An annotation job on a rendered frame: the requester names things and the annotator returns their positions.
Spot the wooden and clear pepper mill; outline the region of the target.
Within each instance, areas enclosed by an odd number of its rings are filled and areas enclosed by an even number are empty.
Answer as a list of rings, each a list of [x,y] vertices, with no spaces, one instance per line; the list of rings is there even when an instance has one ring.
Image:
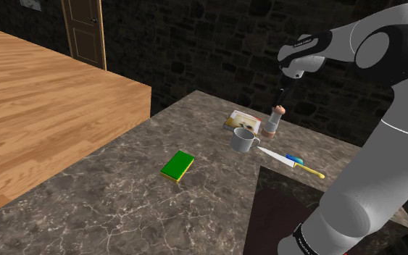
[[[261,134],[266,138],[273,138],[278,128],[280,119],[285,113],[286,110],[281,105],[273,107],[270,118],[268,121],[266,121]]]

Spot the picture book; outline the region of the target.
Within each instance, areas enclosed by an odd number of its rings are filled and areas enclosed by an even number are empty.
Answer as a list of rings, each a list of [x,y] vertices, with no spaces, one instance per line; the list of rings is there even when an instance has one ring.
[[[258,135],[261,121],[260,118],[234,110],[224,122],[223,128],[229,131],[234,131],[236,128],[244,128]]]

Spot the grey mug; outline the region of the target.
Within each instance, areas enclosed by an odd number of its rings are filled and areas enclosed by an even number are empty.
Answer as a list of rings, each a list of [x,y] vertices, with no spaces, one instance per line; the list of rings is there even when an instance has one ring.
[[[257,147],[259,144],[260,139],[253,132],[242,127],[234,129],[230,140],[230,147],[241,153],[246,153],[250,148]]]

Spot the green and yellow sponge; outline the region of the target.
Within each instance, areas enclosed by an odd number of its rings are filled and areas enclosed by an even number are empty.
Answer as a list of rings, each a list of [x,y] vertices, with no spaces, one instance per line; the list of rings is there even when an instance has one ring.
[[[193,156],[183,151],[178,151],[161,169],[160,174],[168,180],[178,183],[193,161]]]

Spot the brown wooden door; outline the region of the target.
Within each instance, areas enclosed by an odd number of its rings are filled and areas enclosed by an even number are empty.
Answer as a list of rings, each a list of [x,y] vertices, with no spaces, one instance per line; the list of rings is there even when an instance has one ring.
[[[101,0],[61,0],[70,56],[107,69]]]

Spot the wooden counter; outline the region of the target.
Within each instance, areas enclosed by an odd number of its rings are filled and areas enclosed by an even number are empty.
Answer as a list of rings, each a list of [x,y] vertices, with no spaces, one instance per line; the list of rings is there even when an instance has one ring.
[[[149,86],[0,31],[0,208],[150,114]]]

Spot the wall picture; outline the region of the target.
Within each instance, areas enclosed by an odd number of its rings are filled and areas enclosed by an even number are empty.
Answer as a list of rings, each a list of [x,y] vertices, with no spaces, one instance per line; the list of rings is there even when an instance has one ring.
[[[41,0],[20,0],[20,5],[28,9],[33,9],[38,12],[42,11]]]

